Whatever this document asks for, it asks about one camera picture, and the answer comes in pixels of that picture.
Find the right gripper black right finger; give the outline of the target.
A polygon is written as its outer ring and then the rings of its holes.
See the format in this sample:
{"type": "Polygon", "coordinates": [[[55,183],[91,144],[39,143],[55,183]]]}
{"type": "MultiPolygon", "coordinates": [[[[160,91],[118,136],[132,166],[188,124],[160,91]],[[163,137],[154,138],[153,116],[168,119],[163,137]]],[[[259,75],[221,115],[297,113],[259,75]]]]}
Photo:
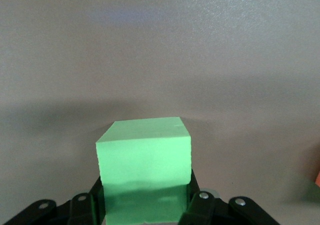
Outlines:
{"type": "Polygon", "coordinates": [[[215,208],[215,197],[200,190],[194,170],[186,186],[186,210],[182,213],[178,225],[211,225],[215,208]]]}

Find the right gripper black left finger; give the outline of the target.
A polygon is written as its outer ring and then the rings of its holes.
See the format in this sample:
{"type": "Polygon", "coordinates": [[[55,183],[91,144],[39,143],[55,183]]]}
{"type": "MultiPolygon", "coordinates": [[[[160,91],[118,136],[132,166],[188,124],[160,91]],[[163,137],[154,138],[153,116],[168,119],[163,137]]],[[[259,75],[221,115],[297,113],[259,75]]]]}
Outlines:
{"type": "Polygon", "coordinates": [[[101,225],[106,216],[104,188],[99,177],[89,192],[70,202],[68,225],[101,225]]]}

